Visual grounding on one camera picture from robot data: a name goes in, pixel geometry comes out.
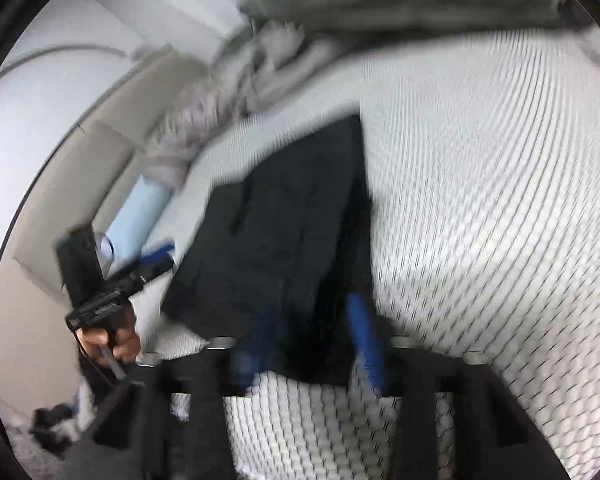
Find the person's left hand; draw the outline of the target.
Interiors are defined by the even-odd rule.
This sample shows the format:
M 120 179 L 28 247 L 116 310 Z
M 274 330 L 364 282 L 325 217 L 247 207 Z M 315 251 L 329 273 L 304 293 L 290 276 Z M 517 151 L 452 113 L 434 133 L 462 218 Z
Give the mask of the person's left hand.
M 122 310 L 122 321 L 116 331 L 114 344 L 109 345 L 108 333 L 102 328 L 89 328 L 78 330 L 76 336 L 82 344 L 86 355 L 98 365 L 107 367 L 107 360 L 102 355 L 100 348 L 107 347 L 117 361 L 132 363 L 140 354 L 140 336 L 135 329 L 136 316 L 131 304 L 128 302 Z

